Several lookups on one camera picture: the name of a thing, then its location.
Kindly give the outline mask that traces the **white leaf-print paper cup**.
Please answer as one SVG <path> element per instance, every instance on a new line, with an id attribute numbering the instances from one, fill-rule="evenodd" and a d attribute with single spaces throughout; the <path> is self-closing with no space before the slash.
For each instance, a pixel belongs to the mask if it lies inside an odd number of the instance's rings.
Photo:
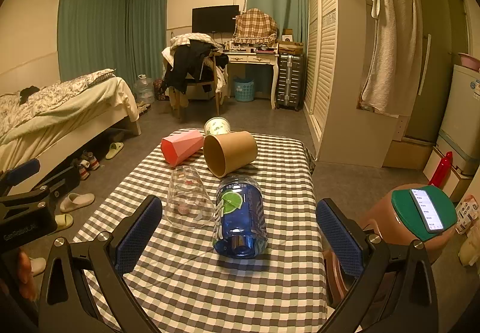
<path id="1" fill-rule="evenodd" d="M 204 125 L 205 136 L 230 133 L 230 123 L 224 117 L 212 117 Z"/>

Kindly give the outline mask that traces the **pink faceted cup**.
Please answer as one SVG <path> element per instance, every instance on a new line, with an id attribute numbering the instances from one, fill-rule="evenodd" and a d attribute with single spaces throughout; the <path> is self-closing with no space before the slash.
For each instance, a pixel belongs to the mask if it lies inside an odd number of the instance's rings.
<path id="1" fill-rule="evenodd" d="M 160 148 L 163 157 L 172 167 L 181 164 L 203 147 L 204 137 L 198 131 L 185 131 L 162 138 Z"/>

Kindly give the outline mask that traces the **green slipper near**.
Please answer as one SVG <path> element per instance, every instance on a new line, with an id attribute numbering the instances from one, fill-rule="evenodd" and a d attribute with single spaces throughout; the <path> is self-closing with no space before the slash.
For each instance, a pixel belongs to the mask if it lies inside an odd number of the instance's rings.
<path id="1" fill-rule="evenodd" d="M 74 222 L 74 219 L 69 213 L 63 213 L 55 216 L 55 222 L 57 226 L 54 232 L 58 233 L 70 228 Z"/>

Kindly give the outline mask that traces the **white slipper lower left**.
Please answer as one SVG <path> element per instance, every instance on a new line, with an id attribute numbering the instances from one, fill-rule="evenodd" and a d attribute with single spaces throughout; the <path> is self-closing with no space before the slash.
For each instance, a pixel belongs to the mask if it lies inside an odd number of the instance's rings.
<path id="1" fill-rule="evenodd" d="M 43 257 L 30 258 L 32 276 L 38 276 L 42 274 L 47 266 L 47 261 Z"/>

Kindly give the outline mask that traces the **sneaker pair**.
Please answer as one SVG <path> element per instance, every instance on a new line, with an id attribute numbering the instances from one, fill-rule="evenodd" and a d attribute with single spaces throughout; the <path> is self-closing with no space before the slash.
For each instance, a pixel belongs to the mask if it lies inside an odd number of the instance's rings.
<path id="1" fill-rule="evenodd" d="M 72 160 L 72 166 L 78 170 L 80 180 L 85 181 L 92 171 L 100 167 L 100 163 L 94 153 L 83 151 L 80 157 Z"/>

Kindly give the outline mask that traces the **bed with floral bedding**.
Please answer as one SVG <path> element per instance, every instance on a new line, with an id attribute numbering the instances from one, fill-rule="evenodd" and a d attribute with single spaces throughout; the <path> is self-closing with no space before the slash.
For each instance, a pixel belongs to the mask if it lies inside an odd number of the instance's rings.
<path id="1" fill-rule="evenodd" d="M 12 194 L 31 191 L 72 153 L 124 119 L 135 135 L 141 133 L 134 94 L 112 69 L 46 86 L 20 100 L 19 93 L 1 96 L 1 170 L 34 158 L 40 170 L 14 185 Z"/>

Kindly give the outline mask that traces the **green slipper under bed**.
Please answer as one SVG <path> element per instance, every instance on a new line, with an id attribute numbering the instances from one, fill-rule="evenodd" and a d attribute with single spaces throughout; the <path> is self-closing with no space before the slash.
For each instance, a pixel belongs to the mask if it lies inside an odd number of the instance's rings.
<path id="1" fill-rule="evenodd" d="M 124 148 L 124 143 L 123 142 L 113 142 L 110 144 L 110 147 L 106 153 L 105 159 L 106 160 L 111 160 L 113 159 L 116 155 L 120 153 L 120 151 Z"/>

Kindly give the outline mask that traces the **red bottle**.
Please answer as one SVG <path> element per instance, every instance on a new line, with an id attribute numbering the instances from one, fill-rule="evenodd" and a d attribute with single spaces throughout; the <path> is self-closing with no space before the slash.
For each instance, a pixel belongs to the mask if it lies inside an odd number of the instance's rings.
<path id="1" fill-rule="evenodd" d="M 433 176 L 429 181 L 429 184 L 441 188 L 451 170 L 452 162 L 453 153 L 447 152 L 446 155 L 440 160 L 437 168 L 433 173 Z"/>

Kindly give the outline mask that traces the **large water jug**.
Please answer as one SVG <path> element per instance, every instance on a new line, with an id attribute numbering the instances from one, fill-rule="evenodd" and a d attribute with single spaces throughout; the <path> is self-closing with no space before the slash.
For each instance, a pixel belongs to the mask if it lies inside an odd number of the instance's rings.
<path id="1" fill-rule="evenodd" d="M 145 74 L 140 74 L 137 76 L 137 81 L 134 83 L 133 86 L 138 102 L 152 104 L 155 101 L 152 78 L 147 77 Z"/>

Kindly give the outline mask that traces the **green curtain left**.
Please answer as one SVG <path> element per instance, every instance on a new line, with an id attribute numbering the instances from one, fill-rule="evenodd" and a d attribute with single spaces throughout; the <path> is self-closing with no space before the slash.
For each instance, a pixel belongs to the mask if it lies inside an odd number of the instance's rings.
<path id="1" fill-rule="evenodd" d="M 134 85 L 161 78 L 167 0 L 59 0 L 57 53 L 61 80 L 101 69 Z"/>

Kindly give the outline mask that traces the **hanging white towel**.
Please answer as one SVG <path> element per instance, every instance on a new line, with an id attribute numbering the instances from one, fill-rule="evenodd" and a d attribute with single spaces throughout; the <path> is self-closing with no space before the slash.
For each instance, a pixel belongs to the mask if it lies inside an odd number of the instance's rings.
<path id="1" fill-rule="evenodd" d="M 419 0 L 373 0 L 373 54 L 360 103 L 395 117 L 411 114 L 420 82 L 422 13 Z"/>

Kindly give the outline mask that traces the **pink basin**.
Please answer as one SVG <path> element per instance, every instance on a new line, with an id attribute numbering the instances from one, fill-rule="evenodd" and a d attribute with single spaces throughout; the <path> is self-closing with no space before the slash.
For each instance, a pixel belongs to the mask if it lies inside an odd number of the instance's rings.
<path id="1" fill-rule="evenodd" d="M 467 53 L 458 53 L 460 58 L 460 63 L 463 67 L 472 69 L 474 71 L 480 70 L 480 60 L 467 54 Z"/>

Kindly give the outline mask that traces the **teal laundry basket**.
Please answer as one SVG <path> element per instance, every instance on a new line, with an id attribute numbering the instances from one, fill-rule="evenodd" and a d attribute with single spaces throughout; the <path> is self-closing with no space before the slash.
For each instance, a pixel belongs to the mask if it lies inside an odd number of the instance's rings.
<path id="1" fill-rule="evenodd" d="M 235 78 L 233 80 L 235 100 L 238 102 L 251 102 L 255 98 L 255 82 L 249 78 Z"/>

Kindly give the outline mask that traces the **white louvered wardrobe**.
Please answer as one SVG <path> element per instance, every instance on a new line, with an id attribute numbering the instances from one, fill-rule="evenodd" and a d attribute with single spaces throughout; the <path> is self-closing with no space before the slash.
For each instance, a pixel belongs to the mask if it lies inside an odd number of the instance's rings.
<path id="1" fill-rule="evenodd" d="M 367 8 L 366 0 L 308 0 L 304 114 L 318 160 L 380 168 L 397 121 L 358 107 Z"/>

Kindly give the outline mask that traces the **plaid cloth bundle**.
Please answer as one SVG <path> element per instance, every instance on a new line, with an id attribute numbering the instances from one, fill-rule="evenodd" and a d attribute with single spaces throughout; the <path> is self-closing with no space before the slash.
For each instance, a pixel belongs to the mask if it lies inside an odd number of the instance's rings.
<path id="1" fill-rule="evenodd" d="M 250 8 L 236 17 L 233 41 L 236 44 L 270 46 L 278 38 L 278 25 L 268 14 L 258 8 Z"/>

